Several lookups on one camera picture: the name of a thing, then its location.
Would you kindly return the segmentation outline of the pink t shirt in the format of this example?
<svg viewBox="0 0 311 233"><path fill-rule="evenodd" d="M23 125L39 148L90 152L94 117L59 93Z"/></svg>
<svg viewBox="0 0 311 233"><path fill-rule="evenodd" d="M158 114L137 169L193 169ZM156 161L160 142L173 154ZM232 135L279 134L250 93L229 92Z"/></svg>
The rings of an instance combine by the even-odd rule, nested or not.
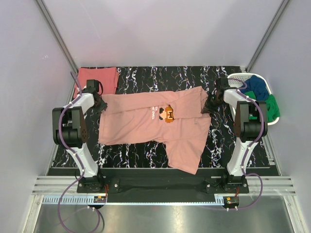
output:
<svg viewBox="0 0 311 233"><path fill-rule="evenodd" d="M195 175L204 152L211 117L208 98L198 86L182 91L107 94L98 142L106 146L148 141L163 143L168 165Z"/></svg>

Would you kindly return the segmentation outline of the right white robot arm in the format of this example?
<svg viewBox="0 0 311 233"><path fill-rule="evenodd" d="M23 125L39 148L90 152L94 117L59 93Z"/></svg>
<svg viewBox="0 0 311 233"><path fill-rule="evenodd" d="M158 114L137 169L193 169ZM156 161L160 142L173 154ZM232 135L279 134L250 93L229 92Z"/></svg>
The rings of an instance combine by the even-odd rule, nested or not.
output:
<svg viewBox="0 0 311 233"><path fill-rule="evenodd" d="M222 190L228 193L238 187L235 177L246 175L250 155L258 141L266 136L268 131L266 102L243 94L242 89L247 88L247 85L243 81L240 82L242 87L232 87L229 85L228 78L219 78L216 81L216 90L208 95L201 111L202 114L213 114L223 103L229 104L235 110L236 145L226 166L226 177L220 181Z"/></svg>

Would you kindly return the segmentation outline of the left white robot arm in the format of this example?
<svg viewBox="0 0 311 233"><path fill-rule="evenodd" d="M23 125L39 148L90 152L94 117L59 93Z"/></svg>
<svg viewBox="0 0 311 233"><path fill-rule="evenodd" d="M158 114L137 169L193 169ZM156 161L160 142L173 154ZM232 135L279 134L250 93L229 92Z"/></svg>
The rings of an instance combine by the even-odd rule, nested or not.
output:
<svg viewBox="0 0 311 233"><path fill-rule="evenodd" d="M87 80L86 87L64 107L52 110L52 135L54 143L62 146L73 157L81 176L90 178L88 187L94 192L104 189L105 180L98 175L99 167L87 147L88 130L85 114L89 109L100 114L107 109L102 99L103 85L98 80Z"/></svg>

